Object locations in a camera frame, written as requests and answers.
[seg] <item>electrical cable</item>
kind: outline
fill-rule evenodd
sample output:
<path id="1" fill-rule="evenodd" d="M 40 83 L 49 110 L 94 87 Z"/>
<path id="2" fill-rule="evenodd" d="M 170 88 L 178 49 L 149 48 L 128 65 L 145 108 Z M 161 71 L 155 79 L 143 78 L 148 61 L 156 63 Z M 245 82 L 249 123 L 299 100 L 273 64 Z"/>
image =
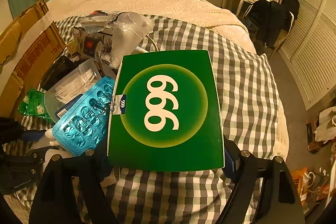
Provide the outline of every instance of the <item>electrical cable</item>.
<path id="1" fill-rule="evenodd" d="M 155 44 L 154 40 L 148 34 L 146 34 L 146 37 L 151 41 L 151 43 L 153 44 L 155 50 L 157 52 L 159 52 L 159 49 L 158 49 L 157 45 Z"/>

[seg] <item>checkered bedsheet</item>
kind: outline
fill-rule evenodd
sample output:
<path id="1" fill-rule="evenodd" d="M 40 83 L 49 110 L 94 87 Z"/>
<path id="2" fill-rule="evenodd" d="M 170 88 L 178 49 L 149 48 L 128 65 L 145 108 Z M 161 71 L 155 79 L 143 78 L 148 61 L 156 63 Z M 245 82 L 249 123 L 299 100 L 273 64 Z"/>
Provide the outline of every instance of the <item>checkered bedsheet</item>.
<path id="1" fill-rule="evenodd" d="M 149 36 L 159 50 L 209 51 L 223 133 L 241 150 L 249 150 L 256 157 L 272 158 L 280 101 L 267 57 L 245 52 L 206 28 L 162 16 L 146 16 L 155 22 Z M 72 27 L 79 19 L 79 16 L 74 16 L 56 22 L 66 42 L 73 39 Z M 148 38 L 142 41 L 140 47 L 154 51 Z M 53 126 L 32 117 L 24 117 L 22 124 L 28 129 Z M 7 153 L 24 155 L 30 146 L 31 143 L 18 140 L 6 144 L 4 148 Z M 120 171 L 119 181 L 104 187 L 103 191 L 121 223 L 215 223 L 233 188 L 221 169 L 172 173 L 127 168 Z M 81 217 L 89 223 L 77 178 L 74 178 L 73 185 Z M 15 194 L 28 209 L 36 188 L 34 184 Z M 245 223 L 253 219 L 259 193 L 260 181 L 257 181 Z"/>

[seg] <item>clear plastic bag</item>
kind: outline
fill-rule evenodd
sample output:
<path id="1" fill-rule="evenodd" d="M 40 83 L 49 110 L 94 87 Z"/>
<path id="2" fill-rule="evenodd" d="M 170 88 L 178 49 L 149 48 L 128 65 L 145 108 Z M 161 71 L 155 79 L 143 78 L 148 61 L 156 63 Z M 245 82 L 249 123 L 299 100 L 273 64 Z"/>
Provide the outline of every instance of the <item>clear plastic bag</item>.
<path id="1" fill-rule="evenodd" d="M 131 54 L 153 27 L 151 19 L 137 13 L 120 14 L 114 22 L 111 67 L 118 68 L 123 56 Z"/>
<path id="2" fill-rule="evenodd" d="M 83 58 L 118 68 L 153 27 L 150 18 L 134 12 L 94 11 L 76 24 L 73 36 Z"/>

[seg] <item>white louvered closet door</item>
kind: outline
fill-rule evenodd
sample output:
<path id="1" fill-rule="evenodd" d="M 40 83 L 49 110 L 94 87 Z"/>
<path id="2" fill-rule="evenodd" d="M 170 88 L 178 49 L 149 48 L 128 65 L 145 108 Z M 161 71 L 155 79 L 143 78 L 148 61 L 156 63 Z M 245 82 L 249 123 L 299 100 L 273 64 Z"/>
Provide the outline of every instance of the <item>white louvered closet door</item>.
<path id="1" fill-rule="evenodd" d="M 298 19 L 282 50 L 309 109 L 336 85 L 336 0 L 298 1 Z"/>

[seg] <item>plastic bag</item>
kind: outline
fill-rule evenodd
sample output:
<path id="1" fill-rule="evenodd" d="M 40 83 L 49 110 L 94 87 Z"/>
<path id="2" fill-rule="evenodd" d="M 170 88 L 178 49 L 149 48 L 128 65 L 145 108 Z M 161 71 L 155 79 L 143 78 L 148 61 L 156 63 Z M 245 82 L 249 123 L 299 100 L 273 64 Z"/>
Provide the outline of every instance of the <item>plastic bag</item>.
<path id="1" fill-rule="evenodd" d="M 36 116 L 53 121 L 44 106 L 44 93 L 38 90 L 29 89 L 18 110 L 24 116 Z"/>
<path id="2" fill-rule="evenodd" d="M 83 58 L 118 68 L 153 27 L 150 18 L 134 12 L 94 11 L 76 24 L 73 36 Z"/>
<path id="3" fill-rule="evenodd" d="M 301 205 L 303 206 L 306 202 L 308 193 L 308 182 L 310 179 L 310 177 L 308 176 L 308 169 L 307 167 L 304 167 L 302 169 L 295 170 L 291 172 L 291 176 L 299 194 Z"/>
<path id="4" fill-rule="evenodd" d="M 131 54 L 153 29 L 153 21 L 133 12 L 122 13 L 114 23 L 112 68 L 118 68 L 124 55 Z"/>

